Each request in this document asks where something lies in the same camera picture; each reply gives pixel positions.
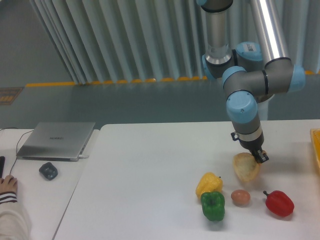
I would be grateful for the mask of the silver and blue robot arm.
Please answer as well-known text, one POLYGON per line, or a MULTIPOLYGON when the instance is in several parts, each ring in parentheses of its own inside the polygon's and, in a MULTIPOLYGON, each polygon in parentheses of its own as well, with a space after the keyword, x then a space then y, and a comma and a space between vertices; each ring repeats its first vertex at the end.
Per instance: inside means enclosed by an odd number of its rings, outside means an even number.
POLYGON ((264 163, 264 134, 258 103, 278 93, 301 90, 306 83, 304 68, 292 63, 272 0, 250 1, 258 43, 243 42, 230 49, 227 10, 231 0, 199 0, 205 13, 207 48, 202 64, 208 79, 222 79, 226 111, 234 127, 234 141, 249 150, 256 162, 264 163))

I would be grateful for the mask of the striped cream sleeve forearm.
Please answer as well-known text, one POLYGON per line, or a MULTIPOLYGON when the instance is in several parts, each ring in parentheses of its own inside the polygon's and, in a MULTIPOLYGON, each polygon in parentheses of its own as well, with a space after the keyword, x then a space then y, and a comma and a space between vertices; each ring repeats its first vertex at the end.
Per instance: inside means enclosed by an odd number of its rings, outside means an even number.
POLYGON ((0 239, 29 240, 31 224, 13 191, 0 194, 0 239))

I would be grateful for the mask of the person's hand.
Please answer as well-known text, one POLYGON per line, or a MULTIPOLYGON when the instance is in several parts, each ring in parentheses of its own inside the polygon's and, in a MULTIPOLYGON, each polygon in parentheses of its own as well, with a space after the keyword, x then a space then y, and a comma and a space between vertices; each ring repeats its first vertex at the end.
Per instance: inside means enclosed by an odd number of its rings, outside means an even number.
POLYGON ((4 193, 17 193, 18 179, 12 175, 7 175, 5 178, 0 179, 0 194, 4 193))

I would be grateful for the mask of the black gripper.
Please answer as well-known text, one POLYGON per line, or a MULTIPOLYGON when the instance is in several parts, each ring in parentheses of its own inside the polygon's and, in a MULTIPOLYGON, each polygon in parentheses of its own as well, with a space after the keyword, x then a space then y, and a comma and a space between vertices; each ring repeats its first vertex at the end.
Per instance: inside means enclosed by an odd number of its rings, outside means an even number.
POLYGON ((264 135, 261 133, 259 137, 254 140, 242 140, 237 132, 232 132, 231 137, 233 141, 239 141, 240 145, 249 150, 258 164, 262 164, 269 160, 267 152, 262 149, 264 142, 264 135))

